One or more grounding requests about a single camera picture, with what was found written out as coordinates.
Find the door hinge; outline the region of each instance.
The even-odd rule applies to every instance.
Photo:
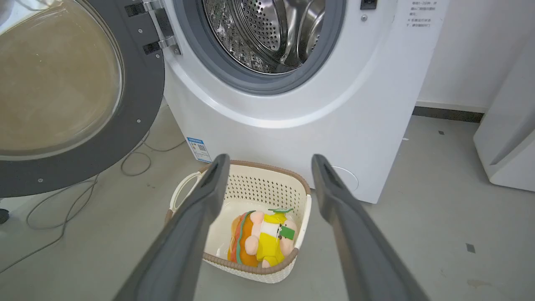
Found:
[[[154,13],[151,17],[154,24],[160,29],[156,29],[158,32],[158,45],[160,48],[164,49],[169,47],[174,54],[181,55],[182,52],[174,37],[174,31],[171,27],[171,22],[169,22],[169,18],[167,17],[163,0],[143,0],[143,8],[145,9],[145,12]]]

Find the gray floor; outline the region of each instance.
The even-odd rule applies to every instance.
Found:
[[[169,111],[161,113],[148,142],[165,148],[183,138]],[[432,300],[532,300],[535,193],[488,182],[472,142],[476,129],[477,124],[414,116],[379,204],[366,208]],[[1,300],[114,296],[162,228],[177,183],[203,165],[185,144],[167,153],[140,150],[152,158],[149,171],[126,177],[116,164],[103,172],[65,238],[0,275]],[[134,171],[144,164],[145,158],[136,156],[125,167]],[[61,220],[76,193],[40,208],[34,222]],[[0,267],[58,235],[59,230],[25,227],[24,217],[37,199],[0,226]],[[332,231],[315,202],[307,238],[287,279],[262,284],[203,263],[195,299],[272,300],[274,295],[347,299]]]

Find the plush toy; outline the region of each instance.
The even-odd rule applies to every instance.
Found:
[[[270,209],[274,214],[249,211],[231,225],[229,261],[267,268],[281,263],[294,248],[297,225],[286,218],[293,209]]]

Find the brown basket rim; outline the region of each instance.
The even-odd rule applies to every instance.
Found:
[[[284,168],[275,167],[272,165],[267,164],[261,164],[256,162],[249,162],[249,161],[240,161],[240,160],[231,160],[231,165],[242,165],[242,166],[249,166],[249,167],[256,167],[256,168],[262,168],[267,169],[275,172],[279,172],[281,174],[289,175],[291,177],[296,178],[304,187],[305,192],[310,195],[310,186],[308,185],[307,181],[297,172],[293,172],[291,170],[287,170]],[[209,164],[206,164],[205,166],[201,167],[199,169],[200,173],[205,172],[208,167],[210,167]],[[167,213],[165,214],[165,224],[173,217],[173,211],[167,210]],[[224,267],[228,267],[231,269],[239,270],[246,273],[251,274],[257,274],[257,275],[269,275],[276,272],[280,272],[281,270],[285,269],[287,266],[289,266],[292,261],[297,257],[297,254],[299,253],[298,248],[294,248],[293,251],[288,255],[283,262],[280,264],[269,267],[269,268],[260,268],[260,267],[250,267],[244,264],[237,264],[236,262],[228,261],[223,258],[216,257],[214,255],[208,254],[206,252],[203,252],[202,258],[204,260],[207,260],[209,262],[213,262],[214,264],[221,265]]]

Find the blue label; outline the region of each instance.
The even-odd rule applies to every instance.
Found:
[[[208,154],[206,145],[201,139],[195,139],[195,138],[190,138],[190,137],[187,137],[187,139],[189,143],[189,148],[192,150],[192,153],[197,160],[206,162],[206,163],[212,163],[212,159],[210,158],[210,155]]]

